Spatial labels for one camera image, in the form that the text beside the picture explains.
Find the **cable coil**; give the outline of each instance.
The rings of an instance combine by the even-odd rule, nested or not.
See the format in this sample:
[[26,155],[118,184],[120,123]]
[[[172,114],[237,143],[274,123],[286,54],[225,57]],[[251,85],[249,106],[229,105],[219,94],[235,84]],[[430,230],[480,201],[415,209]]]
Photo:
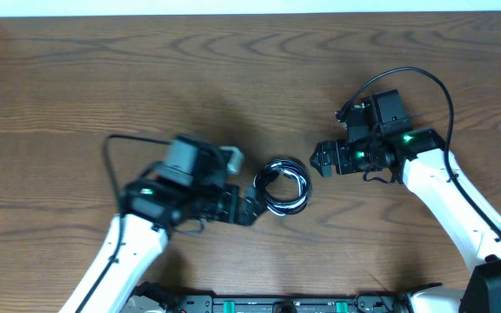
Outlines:
[[[266,190],[269,183],[279,175],[295,181],[299,196],[292,200],[280,200]],[[306,169],[300,163],[290,159],[274,159],[262,171],[254,176],[254,187],[264,195],[266,208],[278,216],[293,215],[306,208],[312,195],[312,183]]]

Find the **white backdrop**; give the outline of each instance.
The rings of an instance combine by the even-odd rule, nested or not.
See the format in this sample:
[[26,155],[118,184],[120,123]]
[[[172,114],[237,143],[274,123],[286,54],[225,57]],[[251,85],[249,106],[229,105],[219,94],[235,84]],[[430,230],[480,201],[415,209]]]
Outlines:
[[501,0],[0,0],[0,17],[501,10]]

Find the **green connector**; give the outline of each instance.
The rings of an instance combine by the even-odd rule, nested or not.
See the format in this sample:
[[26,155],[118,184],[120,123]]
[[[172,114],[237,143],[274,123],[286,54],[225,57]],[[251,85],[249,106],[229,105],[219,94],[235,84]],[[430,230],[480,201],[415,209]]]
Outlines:
[[349,313],[349,311],[347,310],[347,303],[336,303],[336,312]]
[[235,313],[235,301],[224,301],[224,313]]

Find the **black cable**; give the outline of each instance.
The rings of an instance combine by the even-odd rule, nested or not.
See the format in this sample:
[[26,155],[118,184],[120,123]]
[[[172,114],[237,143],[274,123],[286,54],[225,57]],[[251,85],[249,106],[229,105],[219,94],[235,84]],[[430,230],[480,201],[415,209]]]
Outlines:
[[[297,183],[299,196],[293,200],[280,200],[266,190],[269,183],[282,174]],[[254,176],[254,187],[264,195],[266,208],[272,213],[284,216],[293,215],[306,208],[312,195],[312,182],[304,167],[290,159],[274,159],[260,173]]]
[[382,74],[376,75],[373,77],[370,81],[366,82],[355,94],[351,99],[345,103],[344,107],[342,108],[342,112],[345,114],[347,109],[349,108],[350,105],[357,100],[358,96],[363,92],[371,83],[374,83],[378,79],[388,76],[393,73],[397,73],[400,71],[415,71],[417,73],[423,74],[426,77],[429,77],[432,81],[438,84],[442,91],[444,92],[445,98],[448,102],[448,109],[450,111],[450,121],[448,122],[448,134],[445,139],[445,145],[444,145],[444,166],[446,171],[448,172],[448,175],[450,176],[450,180],[453,182],[453,184],[456,186],[458,189],[459,193],[465,201],[477,212],[477,214],[483,219],[483,221],[488,224],[488,226],[491,228],[492,231],[498,235],[498,238],[501,240],[501,230],[496,226],[496,224],[478,207],[478,205],[471,199],[471,197],[467,194],[467,192],[463,189],[461,184],[458,181],[457,175],[453,173],[453,170],[451,170],[450,166],[450,143],[451,143],[451,133],[453,131],[453,102],[451,100],[450,92],[445,88],[444,83],[440,81],[438,78],[436,78],[434,75],[429,73],[426,70],[422,70],[416,67],[401,67],[401,68],[396,68],[393,70],[388,70]]
[[367,313],[363,310],[361,310],[359,308],[359,304],[358,304],[358,299],[362,296],[362,295],[372,295],[372,296],[377,296],[380,298],[380,300],[382,301],[382,305],[388,310],[388,312],[393,312],[393,305],[392,305],[392,308],[390,309],[390,307],[386,304],[386,301],[384,301],[384,299],[382,298],[382,296],[380,296],[377,292],[375,291],[361,291],[359,293],[357,293],[357,295],[355,296],[355,298],[353,299],[353,305],[355,306],[355,308],[357,309],[357,311],[359,312],[362,312],[362,313]]
[[121,249],[121,242],[123,241],[123,234],[124,234],[124,225],[123,225],[123,219],[122,217],[125,215],[126,212],[124,212],[123,205],[121,205],[121,198],[120,198],[120,192],[119,192],[119,185],[117,183],[117,177],[115,175],[115,171],[113,170],[113,164],[111,163],[110,159],[110,140],[111,139],[128,139],[128,140],[134,140],[134,141],[141,141],[141,142],[146,142],[146,143],[157,143],[157,144],[170,144],[170,142],[164,141],[164,140],[157,140],[157,139],[151,139],[151,138],[145,138],[145,137],[137,137],[137,136],[130,136],[130,135],[119,135],[119,134],[112,134],[109,135],[105,138],[104,140],[104,145],[102,148],[102,155],[104,157],[104,166],[105,170],[108,173],[108,177],[110,178],[111,182],[111,188],[113,189],[113,194],[116,198],[117,201],[117,207],[119,210],[119,238],[117,239],[117,245],[115,247],[115,250],[113,251],[113,254],[110,256],[110,260],[108,263],[105,265],[104,269],[102,270],[102,273],[100,273],[100,276],[97,278],[97,280],[92,284],[92,287],[90,287],[90,290],[84,296],[83,301],[78,305],[77,310],[75,311],[76,313],[80,313],[83,311],[84,306],[86,303],[90,300],[90,297],[96,291],[97,286],[102,282],[102,280],[105,277],[105,274],[108,272],[110,269],[111,265],[115,262],[117,262],[117,255],[119,254],[119,249]]

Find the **wooden table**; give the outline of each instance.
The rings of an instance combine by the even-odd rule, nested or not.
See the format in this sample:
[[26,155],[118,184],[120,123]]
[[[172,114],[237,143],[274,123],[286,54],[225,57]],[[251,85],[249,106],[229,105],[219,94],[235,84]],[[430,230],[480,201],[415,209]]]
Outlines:
[[[274,156],[307,162],[317,142],[344,137],[333,111],[404,65],[448,86],[452,150],[501,213],[501,13],[0,18],[0,312],[57,311],[88,269],[116,212],[106,135],[236,145],[246,162],[234,181],[248,185]],[[434,83],[397,74],[365,94],[394,88],[417,127],[444,134]],[[124,183],[163,155],[113,148]],[[311,175],[302,214],[176,235],[144,278],[218,295],[466,285],[455,246],[404,186]]]

